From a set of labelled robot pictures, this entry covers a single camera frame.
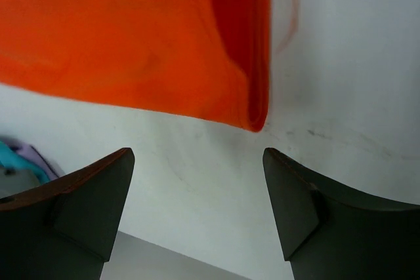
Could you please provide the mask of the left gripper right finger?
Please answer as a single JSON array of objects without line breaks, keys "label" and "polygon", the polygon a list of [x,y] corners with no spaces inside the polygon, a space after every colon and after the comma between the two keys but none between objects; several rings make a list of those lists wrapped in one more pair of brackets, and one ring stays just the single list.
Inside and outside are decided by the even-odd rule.
[{"label": "left gripper right finger", "polygon": [[274,148],[263,167],[295,279],[419,278],[418,205],[356,190]]}]

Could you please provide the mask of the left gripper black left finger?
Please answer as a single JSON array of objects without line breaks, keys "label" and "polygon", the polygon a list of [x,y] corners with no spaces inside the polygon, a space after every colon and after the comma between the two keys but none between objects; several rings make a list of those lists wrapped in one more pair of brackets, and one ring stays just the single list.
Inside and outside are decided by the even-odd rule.
[{"label": "left gripper black left finger", "polygon": [[2,279],[100,279],[135,155],[121,148],[57,180],[1,199]]}]

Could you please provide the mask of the purple t shirt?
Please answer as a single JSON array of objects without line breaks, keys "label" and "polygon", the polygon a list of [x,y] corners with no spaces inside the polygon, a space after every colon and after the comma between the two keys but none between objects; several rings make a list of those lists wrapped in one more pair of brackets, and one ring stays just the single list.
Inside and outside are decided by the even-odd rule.
[{"label": "purple t shirt", "polygon": [[19,156],[23,157],[34,165],[37,165],[46,173],[50,180],[55,180],[59,177],[57,172],[50,166],[47,160],[45,160],[44,157],[33,146],[23,143],[12,144],[10,148]]}]

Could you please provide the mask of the teal t shirt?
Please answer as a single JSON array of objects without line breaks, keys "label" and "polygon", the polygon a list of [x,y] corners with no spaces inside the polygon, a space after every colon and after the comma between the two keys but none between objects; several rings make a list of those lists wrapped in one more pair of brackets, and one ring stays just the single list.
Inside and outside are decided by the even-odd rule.
[{"label": "teal t shirt", "polygon": [[4,142],[1,142],[1,166],[14,170],[30,170],[41,184],[50,181],[47,173],[41,167],[12,151]]}]

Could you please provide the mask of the orange t shirt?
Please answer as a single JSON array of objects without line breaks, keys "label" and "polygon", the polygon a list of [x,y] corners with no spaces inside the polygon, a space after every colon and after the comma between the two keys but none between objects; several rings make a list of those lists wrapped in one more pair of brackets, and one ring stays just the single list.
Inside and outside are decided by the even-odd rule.
[{"label": "orange t shirt", "polygon": [[1,82],[260,131],[271,0],[1,0]]}]

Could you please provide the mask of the grey t shirt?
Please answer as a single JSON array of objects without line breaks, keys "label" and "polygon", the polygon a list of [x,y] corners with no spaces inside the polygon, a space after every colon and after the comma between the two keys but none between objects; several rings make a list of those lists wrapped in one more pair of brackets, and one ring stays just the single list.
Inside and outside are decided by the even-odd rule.
[{"label": "grey t shirt", "polygon": [[0,170],[1,198],[21,193],[40,185],[36,175],[28,169],[8,169],[1,166]]}]

